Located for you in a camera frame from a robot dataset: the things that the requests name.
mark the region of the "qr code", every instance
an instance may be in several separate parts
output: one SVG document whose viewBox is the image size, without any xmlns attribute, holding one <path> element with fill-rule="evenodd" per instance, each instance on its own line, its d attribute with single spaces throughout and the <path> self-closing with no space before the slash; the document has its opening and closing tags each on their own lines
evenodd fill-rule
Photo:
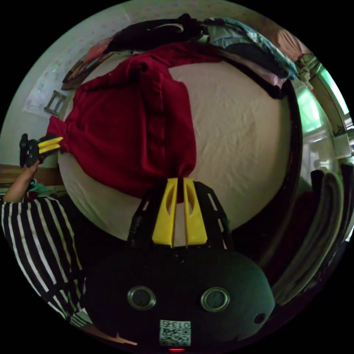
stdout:
<svg viewBox="0 0 354 354">
<path fill-rule="evenodd" d="M 190 321 L 160 321 L 160 345 L 188 347 L 191 345 Z"/>
</svg>

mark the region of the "person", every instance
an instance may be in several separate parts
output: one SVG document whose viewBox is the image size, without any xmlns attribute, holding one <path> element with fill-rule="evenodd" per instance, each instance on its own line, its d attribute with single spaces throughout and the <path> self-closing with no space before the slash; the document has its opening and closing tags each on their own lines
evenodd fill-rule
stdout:
<svg viewBox="0 0 354 354">
<path fill-rule="evenodd" d="M 0 199 L 1 227 L 19 267 L 34 291 L 70 324 L 104 340 L 136 345 L 100 332 L 82 305 L 87 272 L 126 242 L 87 220 L 68 195 L 27 199 L 38 165 L 24 167 Z"/>
</svg>

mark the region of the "mattress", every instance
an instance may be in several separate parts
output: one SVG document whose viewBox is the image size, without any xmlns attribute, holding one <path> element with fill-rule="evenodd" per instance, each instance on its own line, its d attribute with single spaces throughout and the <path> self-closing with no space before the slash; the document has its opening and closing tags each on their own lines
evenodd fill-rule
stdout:
<svg viewBox="0 0 354 354">
<path fill-rule="evenodd" d="M 110 72 L 125 58 L 114 54 L 85 81 Z M 170 73 L 190 96 L 197 145 L 190 177 L 213 188 L 235 229 L 260 212 L 284 180 L 291 129 L 287 98 L 272 99 L 226 62 L 183 65 Z M 70 102 L 64 119 L 72 108 Z M 104 231 L 126 240 L 140 200 L 93 180 L 71 154 L 59 155 L 58 162 L 77 208 Z M 183 204 L 178 204 L 175 246 L 185 245 L 184 230 Z"/>
</svg>

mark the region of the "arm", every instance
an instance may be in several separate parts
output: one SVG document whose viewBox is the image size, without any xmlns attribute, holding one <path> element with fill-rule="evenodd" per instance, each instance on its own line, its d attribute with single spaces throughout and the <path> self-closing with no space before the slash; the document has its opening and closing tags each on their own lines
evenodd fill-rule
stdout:
<svg viewBox="0 0 354 354">
<path fill-rule="evenodd" d="M 25 167 L 17 180 L 5 193 L 3 201 L 9 203 L 20 203 L 26 194 L 27 188 L 37 172 L 39 161 L 31 167 Z"/>
<path fill-rule="evenodd" d="M 103 338 L 103 339 L 106 339 L 106 340 L 111 340 L 113 342 L 117 342 L 117 343 L 126 343 L 126 344 L 132 344 L 134 346 L 137 345 L 137 343 L 135 342 L 131 342 L 130 340 L 127 340 L 127 339 L 123 339 L 121 337 L 119 337 L 119 334 L 117 334 L 117 336 L 115 338 L 113 337 L 110 337 L 104 333 L 102 333 L 101 331 L 99 331 L 94 325 L 92 324 L 87 324 L 86 326 L 83 326 L 83 327 L 80 327 L 80 330 L 86 332 L 86 333 L 89 333 L 91 335 L 94 335 L 94 336 L 97 336 L 97 337 L 100 337 L 100 338 Z"/>
</svg>

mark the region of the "blue clothing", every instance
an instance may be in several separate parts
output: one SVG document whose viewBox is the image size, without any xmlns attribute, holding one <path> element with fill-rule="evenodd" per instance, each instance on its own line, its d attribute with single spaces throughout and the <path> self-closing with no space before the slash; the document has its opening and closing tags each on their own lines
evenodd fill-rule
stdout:
<svg viewBox="0 0 354 354">
<path fill-rule="evenodd" d="M 246 46 L 245 44 L 255 44 L 277 62 L 279 68 L 285 73 L 281 75 L 282 78 L 292 80 L 298 75 L 296 66 L 290 58 L 284 55 L 271 41 L 242 22 L 230 18 L 212 17 L 205 19 L 204 23 L 208 25 L 211 44 L 221 46 L 226 50 L 231 49 L 229 46 L 233 45 L 231 50 L 232 53 L 243 56 L 244 58 L 244 55 L 237 53 L 236 44 L 243 44 L 244 53 L 245 48 L 247 50 L 251 48 L 251 46 Z M 259 60 L 255 61 L 251 58 L 247 59 L 260 65 Z"/>
</svg>

